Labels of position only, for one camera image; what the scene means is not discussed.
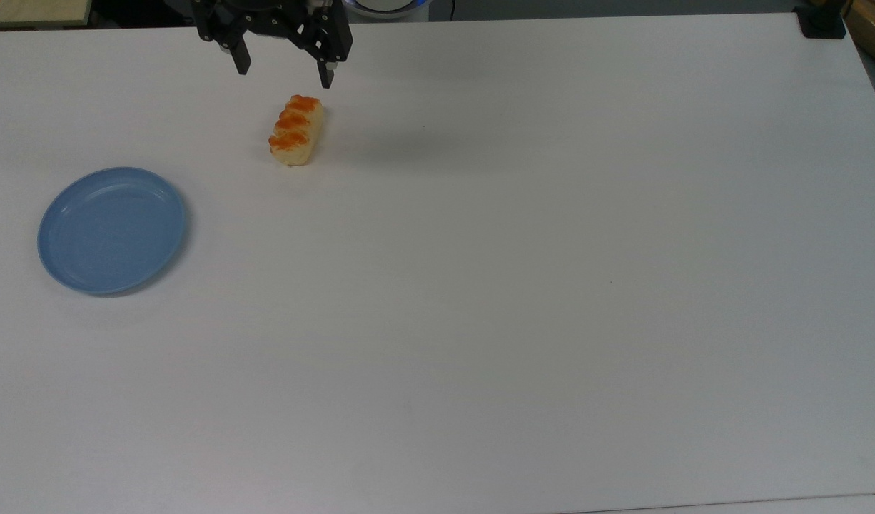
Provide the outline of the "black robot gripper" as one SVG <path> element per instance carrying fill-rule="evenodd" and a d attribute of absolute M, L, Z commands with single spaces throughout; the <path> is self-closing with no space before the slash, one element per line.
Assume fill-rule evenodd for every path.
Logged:
<path fill-rule="evenodd" d="M 251 68 L 245 33 L 285 39 L 317 61 L 320 84 L 332 88 L 353 37 L 342 1 L 192 1 L 200 39 L 215 42 L 244 76 Z"/>

